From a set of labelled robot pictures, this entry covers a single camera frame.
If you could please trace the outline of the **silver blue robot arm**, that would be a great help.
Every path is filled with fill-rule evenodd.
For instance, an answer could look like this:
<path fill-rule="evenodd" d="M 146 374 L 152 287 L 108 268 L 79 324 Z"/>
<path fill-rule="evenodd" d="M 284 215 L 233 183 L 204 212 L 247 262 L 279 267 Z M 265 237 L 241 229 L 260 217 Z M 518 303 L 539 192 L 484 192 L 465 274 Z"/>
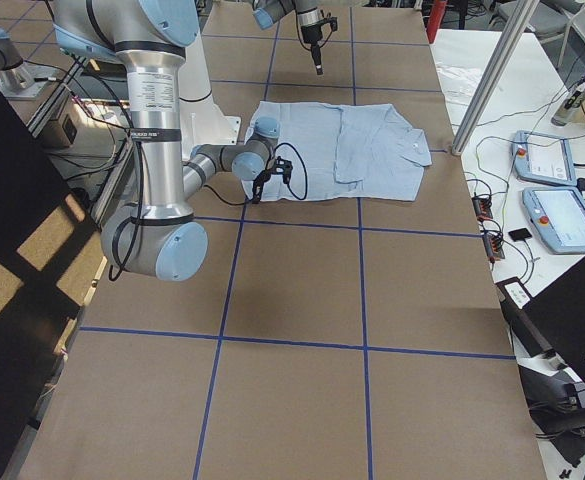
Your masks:
<path fill-rule="evenodd" d="M 184 160 L 179 73 L 187 48 L 200 40 L 192 1 L 59 1 L 54 28 L 62 49 L 126 69 L 138 199 L 102 229 L 110 280 L 123 272 L 164 281 L 192 277 L 208 236 L 188 198 L 219 171 L 256 179 L 276 148 L 278 122 L 260 117 L 244 144 L 203 144 Z"/>
<path fill-rule="evenodd" d="M 327 22 L 318 10 L 314 0 L 271 0 L 257 1 L 253 5 L 253 17 L 262 29 L 268 29 L 290 13 L 296 15 L 297 32 L 301 44 L 309 49 L 317 75 L 323 74 L 320 42 L 323 40 L 322 27 Z"/>

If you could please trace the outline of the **grey third robot base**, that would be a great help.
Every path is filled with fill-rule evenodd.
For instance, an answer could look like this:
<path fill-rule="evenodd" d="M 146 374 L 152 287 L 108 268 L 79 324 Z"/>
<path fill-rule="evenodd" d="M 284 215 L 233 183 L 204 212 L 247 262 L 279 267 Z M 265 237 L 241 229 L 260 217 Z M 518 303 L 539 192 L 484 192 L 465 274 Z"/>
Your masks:
<path fill-rule="evenodd" d="M 0 28 L 0 84 L 4 90 L 20 94 L 35 84 L 34 77 L 6 30 Z"/>

